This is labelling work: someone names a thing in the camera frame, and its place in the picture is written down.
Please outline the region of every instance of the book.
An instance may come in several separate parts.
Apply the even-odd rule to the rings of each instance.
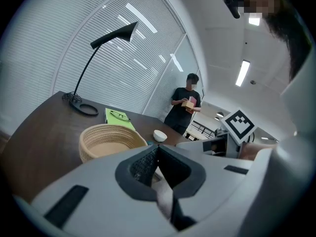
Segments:
[[[195,97],[193,97],[193,96],[189,97],[189,102],[193,103],[193,107],[195,107],[195,106],[197,105],[197,100],[196,100]],[[191,113],[191,114],[194,113],[193,110],[188,110],[188,109],[186,109],[186,111],[187,111],[188,113]]]
[[[104,119],[105,119],[105,123],[107,124],[122,125],[132,130],[135,130],[134,126],[132,125],[126,113],[115,111],[109,108],[105,108]]]

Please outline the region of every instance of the woven basket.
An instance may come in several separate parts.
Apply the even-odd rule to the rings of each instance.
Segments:
[[[79,154],[82,162],[146,146],[138,132],[121,125],[99,124],[80,135]]]

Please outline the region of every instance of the black slot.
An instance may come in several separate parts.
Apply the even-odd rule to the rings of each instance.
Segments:
[[[246,175],[248,173],[248,169],[239,168],[239,167],[231,166],[231,165],[227,165],[224,169],[228,170],[228,171],[231,171],[231,172],[243,174],[243,175]]]
[[[62,228],[89,189],[75,185],[45,214],[45,219]]]

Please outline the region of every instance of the desk lamp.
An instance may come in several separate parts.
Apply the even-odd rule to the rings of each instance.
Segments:
[[[93,56],[95,55],[95,53],[99,50],[99,48],[106,42],[115,39],[115,38],[120,38],[122,40],[126,40],[126,41],[132,41],[133,36],[137,30],[139,22],[134,22],[132,24],[129,24],[127,26],[124,26],[122,28],[119,28],[109,34],[106,34],[100,38],[98,38],[97,40],[91,42],[91,47],[93,49],[95,49],[95,51],[93,52],[93,54],[91,55],[90,59],[88,60],[85,68],[83,69],[83,72],[77,82],[75,91],[73,92],[69,92],[66,93],[62,96],[62,99],[68,99],[69,100],[69,104],[72,108],[74,108],[75,110],[77,110],[78,112],[87,115],[87,116],[97,116],[99,114],[98,109],[95,108],[92,105],[89,104],[85,104],[82,102],[82,98],[80,96],[77,95],[77,89],[79,86],[79,83],[82,79],[82,76],[86,70],[86,68],[88,67],[90,61],[92,60]],[[88,108],[93,110],[93,112],[86,112],[85,109],[83,109],[82,107]]]

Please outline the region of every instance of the wooden desk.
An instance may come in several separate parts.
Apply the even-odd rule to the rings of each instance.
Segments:
[[[90,126],[104,123],[107,106],[85,100],[99,110],[98,116],[87,117],[72,109],[68,101],[61,99],[62,95],[61,91],[56,93],[33,111],[12,135],[0,157],[12,192],[27,202],[82,164],[78,151],[80,134]],[[146,141],[158,144],[153,138],[155,129],[168,136],[162,144],[188,141],[157,118],[124,112]]]
[[[186,130],[187,132],[187,136],[186,138],[188,139],[190,136],[194,137],[194,140],[207,140],[208,138],[206,136],[204,136],[203,134],[194,131],[194,130]]]

